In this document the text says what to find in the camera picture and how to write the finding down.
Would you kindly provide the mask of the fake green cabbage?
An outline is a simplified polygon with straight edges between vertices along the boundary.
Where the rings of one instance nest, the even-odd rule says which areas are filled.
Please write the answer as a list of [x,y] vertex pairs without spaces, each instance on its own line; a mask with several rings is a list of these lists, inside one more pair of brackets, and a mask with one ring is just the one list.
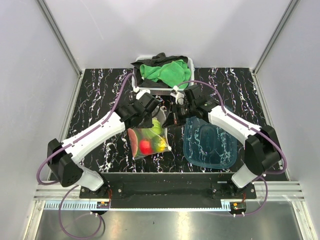
[[152,124],[153,126],[150,128],[150,133],[152,136],[157,136],[157,135],[161,135],[162,134],[162,125],[161,123],[158,121],[157,118],[153,118],[152,119]]

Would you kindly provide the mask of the clear zip top bag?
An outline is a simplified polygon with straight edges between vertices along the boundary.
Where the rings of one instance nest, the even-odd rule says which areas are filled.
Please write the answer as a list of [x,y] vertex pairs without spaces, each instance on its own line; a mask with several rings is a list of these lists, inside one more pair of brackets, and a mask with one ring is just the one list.
[[[164,121],[166,120],[166,114],[165,114],[165,111],[163,109],[159,109],[159,112],[153,117],[153,118],[156,118],[158,119],[158,121],[161,123],[161,126],[162,124],[164,123]],[[161,135],[155,135],[155,136],[152,136],[151,135],[151,132],[150,132],[150,128],[134,128],[134,129],[138,129],[140,130],[141,132],[141,140],[148,140],[150,141],[151,145],[152,145],[152,149],[153,149],[153,153],[150,154],[150,155],[153,155],[153,154],[160,154],[162,152],[155,152],[154,150],[154,144],[155,144],[155,141],[160,139],[160,138],[163,138],[165,141],[166,141],[166,144],[167,144],[167,149],[164,151],[164,152],[169,152],[172,150],[172,147],[169,145],[169,141],[168,141],[168,138],[167,138],[167,133],[168,133],[168,130],[167,128],[165,127],[162,127],[162,134]],[[141,153],[141,158],[144,158],[146,156],[150,156],[150,155],[143,155]]]

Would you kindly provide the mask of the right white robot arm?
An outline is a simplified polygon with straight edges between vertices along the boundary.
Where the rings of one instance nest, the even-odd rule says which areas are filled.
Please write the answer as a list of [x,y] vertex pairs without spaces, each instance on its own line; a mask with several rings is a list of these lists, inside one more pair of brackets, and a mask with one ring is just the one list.
[[239,198],[250,182],[284,160],[277,133],[270,125],[261,127],[235,115],[224,106],[221,99],[214,100],[205,95],[197,84],[183,91],[174,86],[170,95],[175,100],[171,103],[164,126],[181,126],[188,118],[197,117],[223,129],[244,146],[244,164],[232,175],[232,182],[227,185],[230,197]]

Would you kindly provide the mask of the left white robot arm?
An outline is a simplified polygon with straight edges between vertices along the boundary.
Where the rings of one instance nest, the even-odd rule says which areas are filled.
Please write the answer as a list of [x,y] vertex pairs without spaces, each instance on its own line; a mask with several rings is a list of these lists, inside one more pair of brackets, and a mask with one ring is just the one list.
[[108,193],[106,180],[97,171],[80,164],[81,160],[106,140],[130,128],[152,126],[153,112],[160,102],[148,92],[123,103],[77,135],[48,144],[48,166],[62,187],[79,185],[97,198]]

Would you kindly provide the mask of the fake watermelon slice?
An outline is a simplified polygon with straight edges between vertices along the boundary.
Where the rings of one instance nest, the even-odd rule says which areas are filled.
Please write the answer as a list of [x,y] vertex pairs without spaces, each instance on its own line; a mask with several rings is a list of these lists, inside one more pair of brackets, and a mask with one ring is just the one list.
[[132,156],[135,159],[141,158],[142,154],[139,148],[139,142],[141,140],[141,131],[136,128],[129,128],[127,130],[127,133],[130,141]]

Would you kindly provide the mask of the fake green orange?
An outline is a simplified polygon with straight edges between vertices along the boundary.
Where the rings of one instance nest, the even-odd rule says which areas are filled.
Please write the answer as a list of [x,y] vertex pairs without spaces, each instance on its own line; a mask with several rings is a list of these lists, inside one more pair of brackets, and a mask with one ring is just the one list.
[[167,149],[167,143],[164,138],[159,138],[154,142],[154,151],[163,153]]

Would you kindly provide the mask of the fake red apple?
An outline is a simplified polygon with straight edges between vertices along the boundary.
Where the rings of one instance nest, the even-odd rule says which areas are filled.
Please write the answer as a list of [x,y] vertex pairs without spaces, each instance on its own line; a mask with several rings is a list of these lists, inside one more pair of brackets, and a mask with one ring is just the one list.
[[151,142],[147,139],[141,140],[139,142],[139,150],[143,155],[151,155],[153,153]]

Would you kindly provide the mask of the white plastic basket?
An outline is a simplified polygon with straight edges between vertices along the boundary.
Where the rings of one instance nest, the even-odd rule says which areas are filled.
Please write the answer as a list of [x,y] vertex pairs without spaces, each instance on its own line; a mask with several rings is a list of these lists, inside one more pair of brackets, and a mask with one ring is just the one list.
[[[139,61],[139,60],[151,60],[152,59],[152,55],[141,55],[138,56],[135,60]],[[195,84],[194,80],[195,80],[195,68],[194,68],[194,63],[193,60],[188,57],[188,63],[187,63],[190,71],[191,71],[191,75],[190,75],[190,80],[191,82],[188,84],[188,86],[192,86]],[[131,77],[131,85],[134,91],[137,90],[137,88],[139,88],[140,91],[142,90],[150,90],[150,93],[152,95],[158,95],[158,96],[169,96],[171,94],[172,88],[168,88],[168,87],[143,87],[143,86],[138,86],[137,81],[135,80],[135,78],[132,76]]]

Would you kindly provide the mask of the blue transparent plastic container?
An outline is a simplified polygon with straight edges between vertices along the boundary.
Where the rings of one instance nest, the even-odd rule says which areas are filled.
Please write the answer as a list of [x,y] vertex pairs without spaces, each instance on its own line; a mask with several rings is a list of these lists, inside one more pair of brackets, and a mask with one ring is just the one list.
[[237,160],[238,140],[222,128],[193,116],[184,125],[183,154],[194,166],[228,169]]

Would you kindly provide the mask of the green cloth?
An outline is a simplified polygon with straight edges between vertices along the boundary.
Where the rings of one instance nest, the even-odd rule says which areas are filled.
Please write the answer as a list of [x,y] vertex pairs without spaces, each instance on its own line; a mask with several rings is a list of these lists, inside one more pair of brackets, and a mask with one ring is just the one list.
[[150,80],[154,83],[161,81],[171,88],[189,81],[192,73],[188,64],[182,59],[166,63],[163,66],[142,64],[139,67],[139,71],[144,80]]

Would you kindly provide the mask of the black cloth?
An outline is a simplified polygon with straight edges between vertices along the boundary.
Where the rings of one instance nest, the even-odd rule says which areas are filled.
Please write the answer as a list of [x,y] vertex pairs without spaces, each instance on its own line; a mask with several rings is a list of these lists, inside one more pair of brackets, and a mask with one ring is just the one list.
[[[145,60],[138,60],[132,63],[133,65],[133,70],[134,70],[134,74],[136,76],[136,82],[137,85],[140,87],[151,87],[151,88],[172,88],[167,86],[165,83],[163,83],[162,81],[159,81],[158,83],[156,82],[152,82],[151,80],[144,80],[141,76],[140,73],[140,66],[145,64],[151,67],[161,67],[165,64],[171,63],[173,61],[177,61],[177,60],[183,60],[185,63],[188,63],[188,58],[186,56],[180,55],[180,56],[176,56],[176,55],[171,55],[171,56],[167,56],[165,53],[161,52],[155,56],[152,56],[152,59],[145,59]],[[181,84],[181,88],[184,89],[188,86],[187,83],[182,82]]]

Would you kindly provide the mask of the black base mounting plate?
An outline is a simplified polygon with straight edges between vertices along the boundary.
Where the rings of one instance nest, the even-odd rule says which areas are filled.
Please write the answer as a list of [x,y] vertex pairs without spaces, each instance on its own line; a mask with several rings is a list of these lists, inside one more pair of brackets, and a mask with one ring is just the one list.
[[222,207],[222,200],[255,200],[249,183],[236,188],[232,173],[104,173],[111,191],[111,209],[204,210]]

